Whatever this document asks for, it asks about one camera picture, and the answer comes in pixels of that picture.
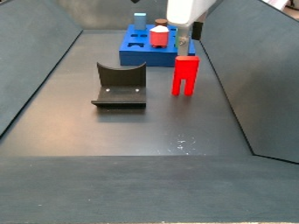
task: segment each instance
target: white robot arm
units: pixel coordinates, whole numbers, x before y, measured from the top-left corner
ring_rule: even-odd
[[[178,55],[188,55],[190,25],[214,2],[216,0],[168,0],[166,19],[177,27]]]

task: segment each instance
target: red block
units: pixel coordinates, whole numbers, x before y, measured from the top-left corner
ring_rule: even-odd
[[[184,83],[184,94],[192,95],[196,74],[200,64],[197,56],[177,56],[174,58],[173,77],[172,77],[172,94],[180,94],[181,80]]]

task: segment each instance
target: blue block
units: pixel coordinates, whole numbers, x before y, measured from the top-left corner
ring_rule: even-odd
[[[145,62],[149,67],[173,67],[177,48],[174,47],[176,28],[168,25],[169,39],[165,48],[153,48],[149,42],[149,30],[153,24],[145,26],[145,30],[134,30],[130,24],[126,28],[124,40],[118,48],[118,58],[121,66],[138,66]],[[190,40],[189,54],[194,55],[194,47]]]
[[[134,29],[145,30],[145,13],[134,13]]]

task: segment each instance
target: black holder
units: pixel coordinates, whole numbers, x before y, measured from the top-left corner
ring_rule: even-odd
[[[113,69],[97,63],[100,90],[97,107],[110,109],[145,108],[145,63],[130,69]]]

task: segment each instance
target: gray wall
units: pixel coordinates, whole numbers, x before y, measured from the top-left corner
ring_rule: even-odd
[[[124,30],[134,12],[146,13],[146,23],[165,18],[166,0],[55,0],[85,30]]]
[[[0,4],[0,136],[79,35],[53,1]]]
[[[258,0],[222,1],[209,14],[201,33],[252,151],[296,163],[297,38],[297,21]]]

